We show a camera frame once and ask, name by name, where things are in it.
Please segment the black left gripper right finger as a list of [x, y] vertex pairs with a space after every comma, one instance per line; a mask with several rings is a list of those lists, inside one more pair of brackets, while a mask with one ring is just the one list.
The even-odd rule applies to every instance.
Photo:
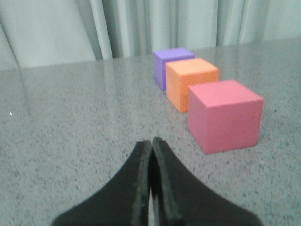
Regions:
[[252, 212], [199, 181], [166, 141], [152, 143], [150, 183], [157, 226], [261, 226]]

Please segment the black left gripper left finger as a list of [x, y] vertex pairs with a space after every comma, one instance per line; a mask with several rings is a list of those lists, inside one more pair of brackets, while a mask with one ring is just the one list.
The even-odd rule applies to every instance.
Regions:
[[59, 215], [54, 226], [148, 225], [152, 145], [137, 142], [115, 176], [97, 193]]

